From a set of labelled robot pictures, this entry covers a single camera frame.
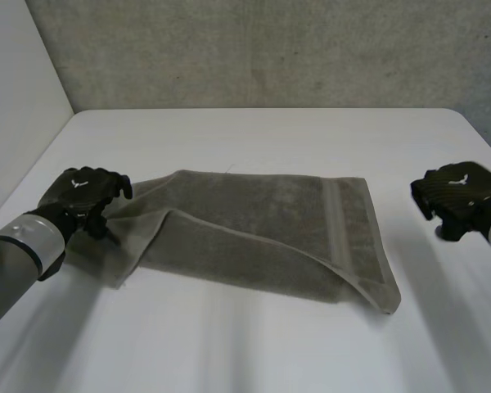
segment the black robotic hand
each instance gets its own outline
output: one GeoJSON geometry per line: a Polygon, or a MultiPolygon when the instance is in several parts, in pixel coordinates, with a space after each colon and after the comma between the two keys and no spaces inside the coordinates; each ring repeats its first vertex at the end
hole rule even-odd
{"type": "MultiPolygon", "coordinates": [[[[118,239],[106,226],[107,220],[101,215],[104,208],[120,192],[127,199],[133,197],[129,177],[105,169],[71,168],[61,174],[43,194],[36,210],[27,214],[48,219],[62,233],[65,244],[74,232],[82,229],[95,239],[109,238],[115,244],[118,239]]],[[[43,281],[56,273],[63,256],[40,278],[43,281]]]]}
{"type": "Polygon", "coordinates": [[[491,172],[475,162],[428,170],[411,183],[412,197],[426,219],[442,219],[437,235],[457,242],[470,231],[489,239],[491,228],[491,172]]]}

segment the robotic hand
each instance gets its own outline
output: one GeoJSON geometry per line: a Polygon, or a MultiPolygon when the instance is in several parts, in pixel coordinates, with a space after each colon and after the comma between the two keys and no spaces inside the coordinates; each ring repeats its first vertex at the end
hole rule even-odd
{"type": "Polygon", "coordinates": [[[65,245],[77,230],[118,243],[101,213],[121,191],[133,197],[127,176],[105,169],[68,169],[37,209],[0,230],[0,319],[37,280],[60,270],[65,245]]]}
{"type": "Polygon", "coordinates": [[[411,190],[426,219],[442,219],[436,230],[441,239],[458,242],[478,231],[491,245],[491,172],[475,162],[445,165],[428,170],[411,190]]]}

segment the towel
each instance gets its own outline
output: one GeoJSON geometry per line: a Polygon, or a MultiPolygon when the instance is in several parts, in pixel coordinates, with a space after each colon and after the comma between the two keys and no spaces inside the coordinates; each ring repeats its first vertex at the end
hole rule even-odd
{"type": "Polygon", "coordinates": [[[66,263],[119,287],[137,266],[385,314],[400,292],[363,178],[180,170],[104,216],[120,246],[76,233],[66,263]]]}

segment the gray wall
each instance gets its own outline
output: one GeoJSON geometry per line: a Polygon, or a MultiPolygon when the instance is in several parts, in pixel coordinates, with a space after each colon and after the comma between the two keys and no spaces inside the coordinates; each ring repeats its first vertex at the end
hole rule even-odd
{"type": "Polygon", "coordinates": [[[491,144],[491,0],[27,3],[75,111],[446,107],[491,144]]]}

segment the white logo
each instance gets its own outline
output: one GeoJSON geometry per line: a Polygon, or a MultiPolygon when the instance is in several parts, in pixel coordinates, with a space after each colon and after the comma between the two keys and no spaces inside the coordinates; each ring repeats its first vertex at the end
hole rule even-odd
{"type": "Polygon", "coordinates": [[[83,183],[75,183],[73,179],[71,179],[71,184],[73,184],[74,188],[82,187],[85,186],[86,184],[89,184],[89,182],[83,182],[83,183]]]}
{"type": "Polygon", "coordinates": [[[457,182],[448,182],[448,184],[460,184],[462,186],[465,186],[467,184],[467,178],[468,175],[464,174],[464,178],[462,180],[458,180],[457,182]]]}

